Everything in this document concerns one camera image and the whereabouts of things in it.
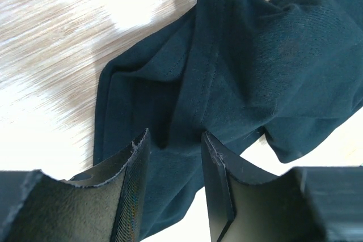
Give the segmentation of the black t shirt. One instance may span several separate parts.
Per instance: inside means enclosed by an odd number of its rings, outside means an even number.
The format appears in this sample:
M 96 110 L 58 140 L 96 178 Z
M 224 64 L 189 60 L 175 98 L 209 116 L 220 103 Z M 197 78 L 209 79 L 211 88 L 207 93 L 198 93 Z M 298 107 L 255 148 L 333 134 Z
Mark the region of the black t shirt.
M 203 132 L 237 154 L 264 135 L 288 163 L 361 107 L 362 0 L 197 0 L 103 69 L 94 163 L 149 129 L 145 239 L 203 187 Z

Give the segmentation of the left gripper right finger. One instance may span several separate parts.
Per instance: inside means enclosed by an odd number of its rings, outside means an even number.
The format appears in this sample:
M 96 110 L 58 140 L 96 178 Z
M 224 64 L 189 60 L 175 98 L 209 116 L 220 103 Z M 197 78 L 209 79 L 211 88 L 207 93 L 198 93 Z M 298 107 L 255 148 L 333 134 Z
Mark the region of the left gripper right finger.
M 202 168 L 212 241 L 324 241 L 314 182 L 328 167 L 295 167 L 276 176 L 202 134 Z

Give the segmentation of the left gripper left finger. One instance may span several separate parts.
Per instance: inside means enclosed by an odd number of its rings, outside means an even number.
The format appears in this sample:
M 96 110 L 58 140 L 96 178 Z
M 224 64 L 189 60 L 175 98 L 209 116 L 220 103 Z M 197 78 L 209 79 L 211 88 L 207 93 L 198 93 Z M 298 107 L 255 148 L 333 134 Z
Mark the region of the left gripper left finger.
M 40 170 L 1 172 L 1 240 L 138 241 L 150 155 L 144 130 L 123 150 L 55 180 Z

